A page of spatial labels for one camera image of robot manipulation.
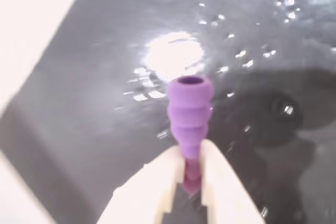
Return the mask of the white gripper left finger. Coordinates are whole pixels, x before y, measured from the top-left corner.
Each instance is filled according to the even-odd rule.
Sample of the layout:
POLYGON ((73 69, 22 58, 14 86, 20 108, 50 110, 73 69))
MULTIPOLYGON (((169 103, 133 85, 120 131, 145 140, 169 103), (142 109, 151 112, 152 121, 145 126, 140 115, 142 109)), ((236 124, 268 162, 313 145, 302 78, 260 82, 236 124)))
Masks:
POLYGON ((172 146, 116 188, 97 223, 161 223, 184 180, 184 157, 172 146))

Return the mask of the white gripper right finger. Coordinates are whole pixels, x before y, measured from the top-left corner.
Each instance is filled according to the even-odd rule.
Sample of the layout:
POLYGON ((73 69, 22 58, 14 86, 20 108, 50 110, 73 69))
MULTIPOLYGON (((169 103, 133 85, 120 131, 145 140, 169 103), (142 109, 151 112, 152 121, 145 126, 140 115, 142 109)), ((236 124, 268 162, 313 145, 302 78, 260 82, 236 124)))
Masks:
POLYGON ((208 223, 264 223, 258 208, 219 148, 201 144, 201 202, 208 223))

